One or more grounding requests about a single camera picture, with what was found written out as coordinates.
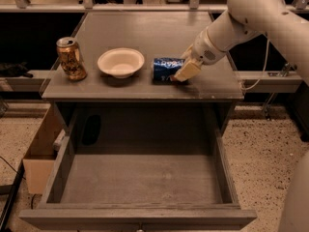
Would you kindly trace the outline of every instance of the black cable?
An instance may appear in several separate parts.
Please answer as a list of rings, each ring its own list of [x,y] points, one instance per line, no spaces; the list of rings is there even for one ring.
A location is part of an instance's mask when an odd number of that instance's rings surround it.
[[[0,159],[2,159],[16,174],[19,174],[4,158],[0,156]]]

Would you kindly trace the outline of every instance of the can label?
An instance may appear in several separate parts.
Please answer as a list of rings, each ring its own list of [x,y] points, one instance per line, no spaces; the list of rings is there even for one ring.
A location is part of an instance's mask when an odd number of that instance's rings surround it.
[[[184,59],[180,58],[154,58],[153,80],[171,81],[171,76],[183,66],[183,63]]]
[[[81,80],[87,76],[77,41],[64,37],[57,41],[57,53],[60,65],[71,80]]]

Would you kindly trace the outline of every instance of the terrazzo floor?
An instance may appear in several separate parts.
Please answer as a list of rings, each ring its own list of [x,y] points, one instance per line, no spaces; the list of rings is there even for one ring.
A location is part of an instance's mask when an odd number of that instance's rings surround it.
[[[29,147],[48,105],[9,103],[0,118],[0,156],[15,169]],[[270,110],[266,120],[260,106],[237,106],[223,135],[230,170],[242,209],[253,209],[258,218],[241,232],[275,232],[284,198],[296,163],[309,150],[300,140],[300,131],[284,106]],[[9,185],[14,172],[0,160],[0,185]],[[22,181],[8,227],[13,232],[37,232],[39,229],[18,218],[29,209],[33,195]],[[6,196],[0,196],[0,211]],[[34,198],[34,207],[40,201]]]

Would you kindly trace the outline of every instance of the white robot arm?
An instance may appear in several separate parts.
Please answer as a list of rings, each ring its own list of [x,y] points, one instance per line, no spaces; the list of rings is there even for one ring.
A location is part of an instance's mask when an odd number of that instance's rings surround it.
[[[228,0],[228,10],[203,30],[175,74],[185,81],[237,44],[263,34],[301,74],[309,68],[309,22],[288,11],[284,0]]]

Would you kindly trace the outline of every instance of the open drawer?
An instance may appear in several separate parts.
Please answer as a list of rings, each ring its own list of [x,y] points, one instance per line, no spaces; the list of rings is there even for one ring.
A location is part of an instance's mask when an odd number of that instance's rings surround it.
[[[240,230],[209,103],[80,103],[39,207],[40,229]]]

